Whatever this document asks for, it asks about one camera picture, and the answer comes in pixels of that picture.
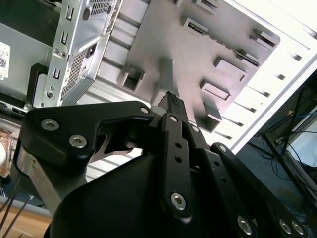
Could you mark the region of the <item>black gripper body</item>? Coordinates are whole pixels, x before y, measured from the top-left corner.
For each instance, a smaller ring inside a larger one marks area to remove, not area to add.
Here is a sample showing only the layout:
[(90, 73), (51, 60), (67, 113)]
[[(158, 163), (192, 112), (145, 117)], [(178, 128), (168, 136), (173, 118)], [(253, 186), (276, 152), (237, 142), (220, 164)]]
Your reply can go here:
[(235, 238), (211, 183), (191, 171), (193, 216), (184, 224), (160, 203), (161, 163), (147, 156), (71, 192), (56, 210), (53, 238)]

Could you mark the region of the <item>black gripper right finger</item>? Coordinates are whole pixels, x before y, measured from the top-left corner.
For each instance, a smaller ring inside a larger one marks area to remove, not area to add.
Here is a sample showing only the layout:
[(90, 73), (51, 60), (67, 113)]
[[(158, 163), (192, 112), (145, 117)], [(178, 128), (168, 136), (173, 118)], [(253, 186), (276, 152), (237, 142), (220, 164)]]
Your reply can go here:
[(306, 238), (299, 220), (225, 145), (205, 142), (189, 123), (184, 102), (174, 98), (189, 142), (192, 164), (200, 168), (203, 183), (211, 182), (219, 215), (212, 234), (219, 238)]

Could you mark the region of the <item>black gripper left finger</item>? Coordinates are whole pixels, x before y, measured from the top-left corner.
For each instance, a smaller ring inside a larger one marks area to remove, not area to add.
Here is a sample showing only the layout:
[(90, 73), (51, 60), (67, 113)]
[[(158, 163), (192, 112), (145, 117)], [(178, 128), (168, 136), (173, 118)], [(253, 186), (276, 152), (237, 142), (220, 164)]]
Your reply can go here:
[(192, 216), (188, 140), (173, 93), (157, 108), (139, 101), (41, 108), (19, 135), (19, 169), (55, 213), (76, 189), (147, 156), (161, 163), (160, 203), (173, 218)]

